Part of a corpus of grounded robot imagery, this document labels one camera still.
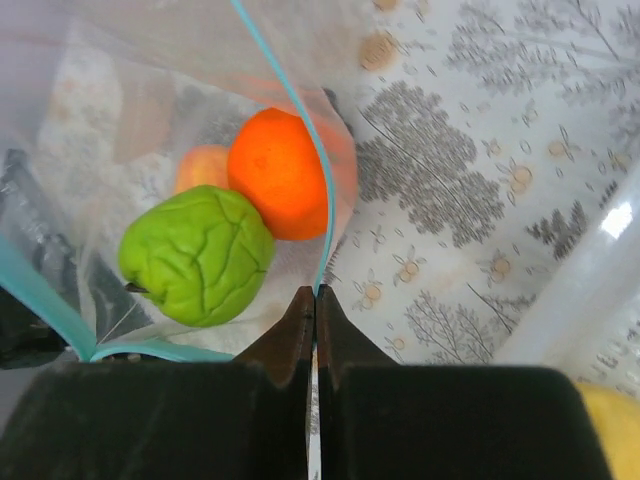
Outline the clear zip top bag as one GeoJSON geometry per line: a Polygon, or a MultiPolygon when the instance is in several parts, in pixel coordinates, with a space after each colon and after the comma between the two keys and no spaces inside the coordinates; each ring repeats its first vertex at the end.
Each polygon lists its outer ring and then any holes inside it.
{"type": "Polygon", "coordinates": [[[126,288],[118,249],[141,215],[175,196],[184,155],[229,149],[256,113],[304,121],[335,193],[315,113],[344,120],[367,22],[360,1],[5,1],[1,5],[1,167],[19,149],[74,251],[75,304],[33,268],[2,286],[73,350],[66,363],[229,362],[285,314],[315,303],[337,244],[275,240],[251,304],[207,328],[177,323],[126,288]]]}

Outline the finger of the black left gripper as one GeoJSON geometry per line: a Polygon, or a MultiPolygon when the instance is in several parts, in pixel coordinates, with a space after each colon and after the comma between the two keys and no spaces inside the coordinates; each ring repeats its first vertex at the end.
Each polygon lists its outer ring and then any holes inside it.
{"type": "MultiPolygon", "coordinates": [[[[22,257],[70,305],[75,304],[74,251],[43,189],[29,169],[29,157],[19,149],[6,151],[1,167],[1,278],[23,269],[22,257]]],[[[41,366],[54,360],[66,342],[52,327],[1,287],[1,368],[41,366]]]]}

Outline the yellow toy lemon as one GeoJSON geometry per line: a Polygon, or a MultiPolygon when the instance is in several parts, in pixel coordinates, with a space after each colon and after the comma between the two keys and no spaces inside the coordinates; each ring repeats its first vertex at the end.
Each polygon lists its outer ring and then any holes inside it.
{"type": "Polygon", "coordinates": [[[639,480],[639,401],[619,391],[577,382],[612,476],[639,480]]]}

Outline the peach toy fruit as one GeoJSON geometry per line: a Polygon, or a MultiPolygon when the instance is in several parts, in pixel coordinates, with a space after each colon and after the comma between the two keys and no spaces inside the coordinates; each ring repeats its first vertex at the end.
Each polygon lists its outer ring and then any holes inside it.
{"type": "Polygon", "coordinates": [[[199,145],[190,149],[181,160],[173,194],[179,194],[200,185],[228,187],[228,152],[223,145],[199,145]]]}

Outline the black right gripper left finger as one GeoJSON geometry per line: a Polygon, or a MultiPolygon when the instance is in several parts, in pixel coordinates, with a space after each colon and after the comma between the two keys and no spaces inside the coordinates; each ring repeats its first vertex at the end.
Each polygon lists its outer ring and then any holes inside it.
{"type": "Polygon", "coordinates": [[[303,479],[315,299],[229,362],[66,363],[1,438],[5,479],[303,479]]]}

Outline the orange toy fruit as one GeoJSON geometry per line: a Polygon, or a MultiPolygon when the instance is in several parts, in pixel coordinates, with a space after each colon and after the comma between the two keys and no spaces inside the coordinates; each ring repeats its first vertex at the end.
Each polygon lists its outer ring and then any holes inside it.
{"type": "Polygon", "coordinates": [[[327,193],[320,154],[304,121],[267,108],[245,122],[228,157],[229,187],[247,197],[274,237],[306,241],[325,234],[329,207],[341,235],[353,216],[357,194],[355,145],[337,111],[311,116],[329,160],[335,193],[327,193]]]}

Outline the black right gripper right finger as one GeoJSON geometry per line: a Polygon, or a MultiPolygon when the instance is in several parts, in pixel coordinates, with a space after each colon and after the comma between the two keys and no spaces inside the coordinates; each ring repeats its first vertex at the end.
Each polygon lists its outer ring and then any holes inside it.
{"type": "Polygon", "coordinates": [[[325,479],[608,479],[577,389],[543,367],[393,361],[317,294],[325,479]]]}

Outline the wrinkled green fruit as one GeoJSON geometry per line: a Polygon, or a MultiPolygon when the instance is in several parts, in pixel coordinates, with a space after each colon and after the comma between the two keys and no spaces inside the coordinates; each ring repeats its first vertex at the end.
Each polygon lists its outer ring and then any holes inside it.
{"type": "Polygon", "coordinates": [[[240,315],[261,289],[275,240],[238,192],[201,185],[137,218],[118,249],[126,288],[192,328],[240,315]]]}

